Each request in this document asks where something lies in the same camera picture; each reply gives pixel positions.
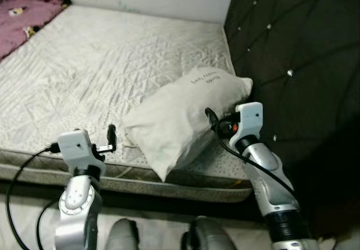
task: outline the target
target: floor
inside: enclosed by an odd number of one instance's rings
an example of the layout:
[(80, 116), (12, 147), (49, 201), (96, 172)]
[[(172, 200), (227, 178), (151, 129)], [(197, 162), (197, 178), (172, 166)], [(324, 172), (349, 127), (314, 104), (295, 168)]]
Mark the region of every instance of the floor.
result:
[[(0, 249), (20, 249), (6, 221), (5, 196), (0, 194)], [(14, 196), (11, 199), (13, 219), (21, 238), (30, 249), (37, 249), (35, 242), (35, 221), (41, 208), (48, 200)], [(141, 250), (179, 250), (182, 234), (187, 230), (188, 223), (193, 219), (189, 215), (171, 213), (136, 211), (122, 208), (105, 207), (98, 218), (98, 248), (105, 249), (105, 243), (114, 222), (122, 217), (136, 220)], [(52, 249), (53, 234), (59, 212), (49, 208), (41, 223), (41, 236), (44, 249)], [(269, 250), (270, 239), (262, 224), (247, 221), (215, 219), (228, 232), (238, 250), (257, 249)], [(321, 250), (331, 250), (334, 241), (325, 241)]]

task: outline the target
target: white mattress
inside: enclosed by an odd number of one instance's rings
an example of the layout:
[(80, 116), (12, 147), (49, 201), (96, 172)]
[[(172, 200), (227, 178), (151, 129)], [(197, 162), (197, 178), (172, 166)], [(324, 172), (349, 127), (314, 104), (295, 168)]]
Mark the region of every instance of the white mattress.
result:
[[(74, 128), (106, 144), (108, 124), (195, 66), (233, 73), (221, 25), (71, 6), (0, 62), (0, 148), (35, 152)], [(149, 168), (120, 137), (107, 162)], [(245, 178), (218, 146), (185, 170)]]

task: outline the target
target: bed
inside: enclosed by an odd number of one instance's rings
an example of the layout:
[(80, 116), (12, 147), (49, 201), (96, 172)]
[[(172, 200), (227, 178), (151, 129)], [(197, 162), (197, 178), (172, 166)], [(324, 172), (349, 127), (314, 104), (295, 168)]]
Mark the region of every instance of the bed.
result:
[[(165, 183), (139, 149), (123, 146), (121, 120), (161, 86), (195, 66), (235, 74), (221, 25), (70, 6), (0, 62), (0, 178), (10, 179), (30, 153), (74, 128), (106, 143), (118, 128), (118, 149), (107, 154), (107, 190), (238, 202), (251, 187), (238, 159), (213, 144)], [(45, 155), (21, 181), (64, 185), (67, 167)]]

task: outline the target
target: white pillow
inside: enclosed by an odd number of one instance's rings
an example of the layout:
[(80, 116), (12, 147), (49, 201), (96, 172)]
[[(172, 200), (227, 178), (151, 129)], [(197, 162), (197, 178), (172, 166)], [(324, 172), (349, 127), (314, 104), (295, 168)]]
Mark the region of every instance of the white pillow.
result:
[(252, 85), (251, 79), (221, 69), (193, 69), (130, 110), (123, 118), (126, 135), (165, 181), (173, 168), (189, 164), (214, 138), (205, 108), (221, 118), (246, 101)]

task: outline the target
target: pink bedsheet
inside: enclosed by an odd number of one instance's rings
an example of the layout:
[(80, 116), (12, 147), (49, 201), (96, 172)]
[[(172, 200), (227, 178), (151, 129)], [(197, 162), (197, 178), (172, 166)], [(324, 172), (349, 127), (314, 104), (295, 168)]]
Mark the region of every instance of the pink bedsheet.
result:
[(70, 0), (0, 0), (0, 61), (58, 15)]

